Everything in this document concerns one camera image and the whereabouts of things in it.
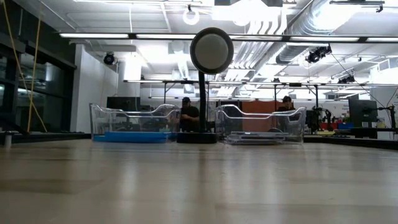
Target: wooden floor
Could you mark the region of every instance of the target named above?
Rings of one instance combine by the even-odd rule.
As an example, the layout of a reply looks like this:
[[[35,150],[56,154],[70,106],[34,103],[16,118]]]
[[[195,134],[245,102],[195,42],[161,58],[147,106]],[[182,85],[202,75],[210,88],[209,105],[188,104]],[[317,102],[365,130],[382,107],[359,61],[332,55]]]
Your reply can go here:
[[[0,223],[398,223],[398,152],[327,144],[16,144]]]

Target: person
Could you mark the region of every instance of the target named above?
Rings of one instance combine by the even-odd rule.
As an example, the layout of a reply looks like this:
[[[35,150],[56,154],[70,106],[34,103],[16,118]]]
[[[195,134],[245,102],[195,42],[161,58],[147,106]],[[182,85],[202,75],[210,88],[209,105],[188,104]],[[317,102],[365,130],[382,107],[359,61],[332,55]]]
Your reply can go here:
[[[292,104],[292,99],[289,96],[285,96],[282,100],[282,106],[280,106],[278,108],[278,112],[285,112],[285,111],[292,111],[295,110],[295,108],[293,107]],[[287,124],[288,124],[288,120],[286,117],[278,117],[277,119],[277,127],[278,129],[280,129],[281,131],[287,131]]]
[[[183,132],[199,131],[199,110],[191,106],[191,99],[182,99],[180,128]]]
[[[290,111],[295,110],[293,107],[292,99],[290,96],[285,96],[282,100],[283,105],[278,108],[278,112]]]

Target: clear plastic container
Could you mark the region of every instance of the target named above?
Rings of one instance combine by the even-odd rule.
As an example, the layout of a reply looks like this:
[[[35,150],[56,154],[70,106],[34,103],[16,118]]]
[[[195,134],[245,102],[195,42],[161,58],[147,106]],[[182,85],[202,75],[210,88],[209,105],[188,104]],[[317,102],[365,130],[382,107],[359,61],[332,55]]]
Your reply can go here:
[[[109,142],[174,141],[180,128],[180,108],[160,105],[154,111],[123,111],[90,103],[91,138]]]
[[[271,114],[244,113],[235,105],[215,109],[216,133],[228,144],[303,143],[306,108]]]

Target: blue tray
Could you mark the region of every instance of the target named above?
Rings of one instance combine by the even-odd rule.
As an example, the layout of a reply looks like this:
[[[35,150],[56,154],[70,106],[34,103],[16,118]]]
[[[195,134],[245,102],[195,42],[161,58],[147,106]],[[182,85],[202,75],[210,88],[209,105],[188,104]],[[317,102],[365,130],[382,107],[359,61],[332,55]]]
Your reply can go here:
[[[105,132],[103,136],[94,136],[94,141],[103,142],[133,142],[133,143],[165,143],[172,140],[175,133],[157,132]]]

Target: yellow rope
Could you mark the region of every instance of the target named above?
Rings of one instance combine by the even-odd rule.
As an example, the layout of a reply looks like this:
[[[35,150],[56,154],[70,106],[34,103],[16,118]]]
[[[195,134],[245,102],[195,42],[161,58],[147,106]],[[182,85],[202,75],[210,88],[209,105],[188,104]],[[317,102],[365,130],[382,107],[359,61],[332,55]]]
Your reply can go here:
[[[11,38],[11,45],[12,45],[12,49],[13,49],[13,51],[14,51],[14,56],[15,56],[15,60],[16,60],[16,62],[17,62],[19,74],[21,75],[22,81],[23,81],[23,83],[24,83],[24,87],[25,87],[25,89],[26,89],[26,93],[29,93],[29,92],[28,92],[28,89],[27,89],[27,86],[26,86],[24,74],[23,74],[22,69],[21,69],[21,65],[20,65],[20,63],[19,63],[18,54],[17,54],[17,51],[16,51],[16,49],[15,49],[14,39],[12,38],[12,32],[11,32],[10,22],[9,22],[9,19],[8,19],[8,13],[7,13],[6,2],[3,1],[2,5],[4,6],[4,15],[6,16],[6,22],[7,22],[8,33],[9,33],[10,38]],[[42,123],[45,132],[47,132],[47,128],[45,128],[44,122],[43,122],[42,118],[40,117],[39,112],[37,111],[35,105],[32,104],[32,106],[33,106],[33,109],[35,109],[36,115],[37,115],[37,117],[39,117],[40,122]]]
[[[40,3],[40,12],[39,12],[39,23],[37,24],[37,35],[36,35],[36,48],[35,48],[35,62],[33,63],[33,74],[32,74],[32,84],[30,86],[30,104],[29,104],[29,119],[27,122],[27,132],[30,132],[30,123],[32,119],[32,105],[33,105],[33,89],[35,85],[35,74],[36,74],[36,65],[37,65],[37,52],[39,49],[39,37],[40,37],[40,25],[42,22],[42,4]]]

